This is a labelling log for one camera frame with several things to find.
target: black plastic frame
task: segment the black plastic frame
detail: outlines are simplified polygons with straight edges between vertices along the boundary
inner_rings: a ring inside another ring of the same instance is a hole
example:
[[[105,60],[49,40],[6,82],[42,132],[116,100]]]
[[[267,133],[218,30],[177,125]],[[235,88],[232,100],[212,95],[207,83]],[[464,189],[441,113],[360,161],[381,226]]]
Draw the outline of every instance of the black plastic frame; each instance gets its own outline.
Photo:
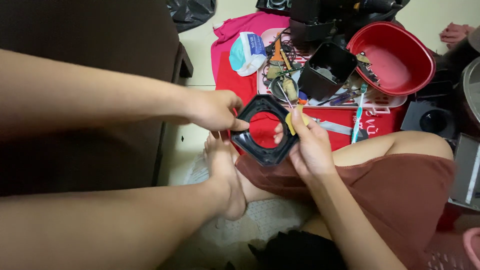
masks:
[[[275,166],[287,157],[290,149],[298,142],[298,135],[292,135],[288,129],[285,118],[288,110],[285,109],[270,95],[256,95],[250,100],[238,115],[238,119],[250,122],[252,117],[259,112],[269,112],[280,120],[283,125],[282,141],[275,148],[264,148],[258,145],[252,138],[250,130],[230,132],[231,140],[243,151],[252,155],[262,166]]]

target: red bowl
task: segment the red bowl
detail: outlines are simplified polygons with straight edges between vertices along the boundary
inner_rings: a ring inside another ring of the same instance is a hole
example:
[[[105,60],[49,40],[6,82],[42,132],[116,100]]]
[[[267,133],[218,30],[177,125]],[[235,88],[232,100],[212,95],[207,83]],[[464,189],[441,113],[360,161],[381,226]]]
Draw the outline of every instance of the red bowl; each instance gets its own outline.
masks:
[[[370,85],[391,96],[413,94],[424,88],[435,74],[435,60],[425,45],[392,23],[376,22],[363,27],[352,37],[347,49],[355,55],[365,52],[380,86],[363,74],[360,67],[357,72]]]

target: hand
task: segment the hand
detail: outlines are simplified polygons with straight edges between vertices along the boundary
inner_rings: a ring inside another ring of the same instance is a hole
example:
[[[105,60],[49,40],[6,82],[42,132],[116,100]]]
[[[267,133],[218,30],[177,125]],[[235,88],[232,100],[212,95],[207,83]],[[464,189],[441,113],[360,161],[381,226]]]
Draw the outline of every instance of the hand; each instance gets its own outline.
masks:
[[[221,91],[198,91],[189,92],[187,104],[187,119],[210,131],[243,131],[249,128],[250,124],[236,118],[237,112],[243,108],[243,102],[230,90]]]
[[[336,169],[328,132],[312,118],[306,117],[309,120],[307,126],[303,123],[300,111],[292,110],[292,126],[299,135],[300,142],[294,145],[289,156],[299,176],[308,182],[334,174]],[[275,143],[278,144],[283,136],[281,123],[275,128],[275,132]]]

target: brown dress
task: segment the brown dress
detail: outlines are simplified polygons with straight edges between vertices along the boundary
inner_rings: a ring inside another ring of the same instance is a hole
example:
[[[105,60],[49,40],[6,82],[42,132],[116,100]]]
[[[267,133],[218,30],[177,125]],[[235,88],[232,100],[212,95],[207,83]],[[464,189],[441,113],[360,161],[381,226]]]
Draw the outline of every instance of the brown dress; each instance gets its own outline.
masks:
[[[262,190],[285,198],[312,200],[289,160],[262,167],[242,155],[236,166]],[[372,226],[402,263],[408,269],[425,269],[424,250],[447,202],[454,162],[428,155],[394,154],[336,169]]]

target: white rug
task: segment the white rug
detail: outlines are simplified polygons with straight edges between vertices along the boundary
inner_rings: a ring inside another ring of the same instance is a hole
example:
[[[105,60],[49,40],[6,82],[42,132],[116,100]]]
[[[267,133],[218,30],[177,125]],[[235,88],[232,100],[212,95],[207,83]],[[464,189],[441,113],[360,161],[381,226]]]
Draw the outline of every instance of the white rug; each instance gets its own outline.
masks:
[[[208,179],[203,154],[199,154],[184,184]],[[215,219],[188,239],[161,269],[223,269],[230,261],[236,269],[255,269],[256,261],[247,247],[263,248],[278,232],[299,228],[314,209],[293,200],[272,199],[250,203],[238,221]]]

